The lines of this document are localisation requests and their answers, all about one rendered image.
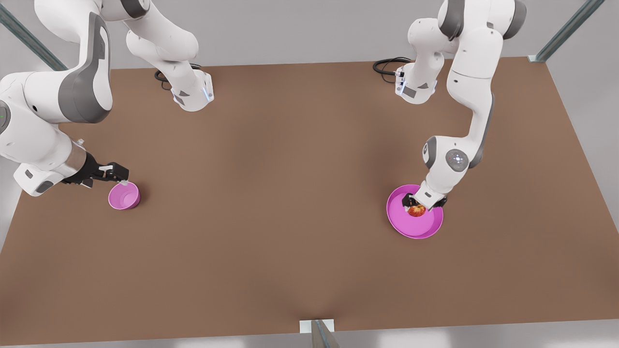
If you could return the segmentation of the pink plate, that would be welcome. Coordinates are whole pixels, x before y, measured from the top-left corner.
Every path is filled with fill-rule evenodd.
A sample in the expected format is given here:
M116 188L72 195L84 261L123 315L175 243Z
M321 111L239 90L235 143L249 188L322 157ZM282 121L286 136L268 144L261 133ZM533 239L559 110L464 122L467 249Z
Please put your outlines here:
M414 194L419 190L419 185L404 185L391 192L387 204L387 217L394 229L400 234L413 239L429 238L439 231L443 221L443 208L436 207L429 212L425 212L420 217L412 217L401 203L405 194Z

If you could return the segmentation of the pink bowl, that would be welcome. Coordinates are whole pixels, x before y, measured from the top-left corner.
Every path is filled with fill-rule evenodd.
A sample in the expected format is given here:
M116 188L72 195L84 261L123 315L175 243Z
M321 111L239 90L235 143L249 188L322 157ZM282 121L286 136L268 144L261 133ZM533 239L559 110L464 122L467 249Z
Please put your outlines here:
M118 183L111 188L108 194L108 203L116 210L127 210L136 207L141 201L141 194L137 185L131 182Z

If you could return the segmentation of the silver frame post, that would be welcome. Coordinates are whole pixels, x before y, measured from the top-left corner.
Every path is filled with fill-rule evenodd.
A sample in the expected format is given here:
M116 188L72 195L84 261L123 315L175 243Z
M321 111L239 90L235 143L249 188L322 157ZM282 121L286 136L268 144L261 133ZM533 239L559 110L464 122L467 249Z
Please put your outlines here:
M547 62L555 52L579 29L606 0L585 0L577 11L553 35L553 37L535 55L529 55L529 62Z
M299 321L300 333L311 334L311 348L341 348L334 337L333 319L313 319Z
M0 3L0 24L19 39L32 53L53 71L66 71L68 68L58 59L9 9Z

